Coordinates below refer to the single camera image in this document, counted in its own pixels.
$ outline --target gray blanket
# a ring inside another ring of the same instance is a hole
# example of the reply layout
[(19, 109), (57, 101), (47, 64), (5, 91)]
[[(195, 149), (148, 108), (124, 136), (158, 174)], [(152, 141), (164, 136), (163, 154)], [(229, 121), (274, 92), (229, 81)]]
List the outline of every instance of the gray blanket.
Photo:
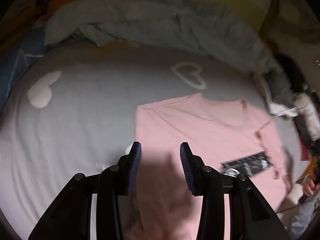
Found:
[(242, 73), (276, 73), (272, 101), (293, 106), (289, 81), (257, 34), (225, 5), (200, 0), (77, 0), (49, 19), (45, 45), (70, 36), (99, 47), (115, 39), (181, 49), (225, 62)]

